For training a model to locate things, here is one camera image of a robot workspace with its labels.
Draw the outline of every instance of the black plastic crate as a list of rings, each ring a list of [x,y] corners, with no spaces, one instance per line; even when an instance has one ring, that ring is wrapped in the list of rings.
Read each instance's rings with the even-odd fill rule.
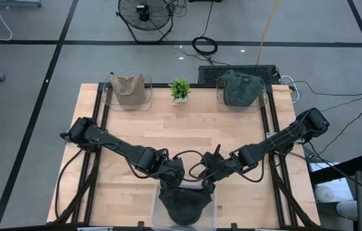
[[[217,78],[226,71],[233,70],[243,74],[251,74],[262,78],[268,92],[272,92],[271,85],[279,85],[280,75],[275,65],[205,65],[198,69],[198,83],[216,84]]]

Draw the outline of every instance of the wooden tabletop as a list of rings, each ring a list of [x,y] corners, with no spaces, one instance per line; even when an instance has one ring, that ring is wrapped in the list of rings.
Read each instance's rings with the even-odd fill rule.
[[[81,86],[72,124],[78,117],[91,117],[97,87],[98,84],[93,83]],[[130,144],[151,146],[157,150],[167,148],[170,156],[184,150],[213,152],[215,147],[221,144],[221,154],[228,158],[230,151],[244,144],[264,140],[261,113],[218,112],[215,91],[216,89],[191,89],[188,102],[176,104],[170,96],[170,89],[153,89],[152,106],[149,111],[110,110],[107,130]],[[283,129],[295,120],[288,86],[274,85],[273,95],[279,126]],[[98,116],[99,124],[102,108]],[[269,121],[270,129],[273,130],[271,117]],[[74,144],[67,144],[60,168],[77,151],[78,148]],[[304,156],[301,145],[295,145],[293,152]],[[199,156],[194,153],[185,154],[182,159],[185,169],[200,161]],[[288,155],[286,161],[295,199],[309,217],[319,224],[305,160]],[[65,170],[60,182],[59,212],[67,207],[76,194],[82,162],[83,155]],[[268,160],[265,163],[264,179],[260,183],[246,181],[237,174],[216,182],[218,227],[228,228],[231,223],[237,223],[240,228],[279,228]],[[200,170],[197,169],[193,173],[198,174]],[[246,176],[258,179],[260,174],[259,164]],[[154,179],[136,178],[122,156],[103,148],[90,225],[137,226],[138,221],[144,221],[146,226],[151,226],[151,201],[157,183]],[[283,195],[281,197],[286,223],[290,224],[286,199]],[[87,197],[84,196],[82,208],[85,208],[86,202]],[[84,210],[81,209],[79,220],[83,220]],[[47,220],[54,219],[53,197]]]

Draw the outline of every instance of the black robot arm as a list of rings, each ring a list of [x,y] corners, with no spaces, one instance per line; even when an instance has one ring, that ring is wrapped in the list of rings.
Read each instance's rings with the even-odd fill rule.
[[[60,136],[67,142],[73,142],[85,151],[98,151],[102,146],[123,156],[130,169],[139,178],[156,178],[160,180],[162,189],[159,198],[167,208],[168,214],[178,225],[191,225],[201,216],[202,209],[212,201],[214,182],[230,176],[232,173],[245,174],[261,161],[265,153],[276,151],[287,153],[291,151],[293,143],[299,139],[309,141],[325,133],[329,123],[316,108],[309,109],[300,114],[286,129],[276,133],[259,144],[244,145],[229,153],[230,158],[224,159],[219,153],[218,145],[214,154],[205,153],[201,164],[205,170],[200,174],[202,189],[179,187],[184,179],[185,170],[181,158],[170,159],[167,150],[140,145],[133,146],[97,127],[89,118],[78,118],[68,132]],[[133,170],[144,173],[138,176]],[[96,172],[92,172],[86,180],[84,187],[77,192],[73,201],[56,222],[65,222],[75,205],[80,201],[88,185],[95,180]]]
[[[103,146],[116,152],[126,159],[131,169],[134,166],[146,175],[140,178],[152,177],[178,187],[184,177],[181,158],[169,159],[167,150],[131,145],[102,130],[90,118],[78,118],[71,129],[60,136],[85,151],[96,151]]]
[[[224,159],[219,153],[220,146],[214,154],[205,153],[201,163],[206,162],[207,168],[200,176],[210,176],[203,182],[203,187],[213,188],[211,182],[222,180],[232,173],[245,174],[258,166],[265,153],[276,151],[288,153],[292,150],[294,142],[303,139],[308,142],[313,137],[318,137],[328,130],[329,123],[321,112],[312,108],[302,112],[297,119],[287,128],[276,133],[259,144],[244,145],[229,153],[230,158]]]

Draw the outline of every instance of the black fan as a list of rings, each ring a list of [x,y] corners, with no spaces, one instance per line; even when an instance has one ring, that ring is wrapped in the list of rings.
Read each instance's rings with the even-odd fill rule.
[[[139,43],[158,43],[173,28],[173,12],[166,0],[119,0],[117,16],[124,21],[132,37]],[[142,31],[155,31],[163,28],[171,20],[171,26],[159,40],[139,41],[131,27]]]

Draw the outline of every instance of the white pot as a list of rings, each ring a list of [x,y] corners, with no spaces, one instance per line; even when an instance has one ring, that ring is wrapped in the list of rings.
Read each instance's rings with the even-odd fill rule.
[[[175,103],[187,103],[187,99],[188,98],[178,98],[178,99],[174,99]]]

